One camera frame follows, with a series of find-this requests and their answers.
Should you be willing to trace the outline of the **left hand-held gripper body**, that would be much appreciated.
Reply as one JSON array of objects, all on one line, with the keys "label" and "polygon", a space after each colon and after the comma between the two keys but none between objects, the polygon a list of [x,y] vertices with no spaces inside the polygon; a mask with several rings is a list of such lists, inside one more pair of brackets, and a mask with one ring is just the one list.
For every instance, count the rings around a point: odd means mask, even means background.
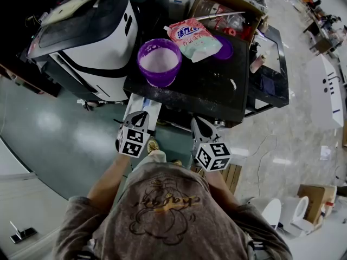
[{"label": "left hand-held gripper body", "polygon": [[117,152],[133,158],[139,158],[150,134],[148,133],[149,114],[141,110],[127,115],[120,124],[115,142]]}]

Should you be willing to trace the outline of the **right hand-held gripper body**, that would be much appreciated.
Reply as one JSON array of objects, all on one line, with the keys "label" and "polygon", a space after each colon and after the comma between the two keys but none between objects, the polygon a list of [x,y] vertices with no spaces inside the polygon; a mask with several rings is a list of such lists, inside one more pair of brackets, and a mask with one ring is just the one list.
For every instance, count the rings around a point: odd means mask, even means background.
[{"label": "right hand-held gripper body", "polygon": [[205,172],[226,169],[232,156],[216,127],[204,118],[193,116],[191,132],[194,141],[192,148],[194,163]]}]

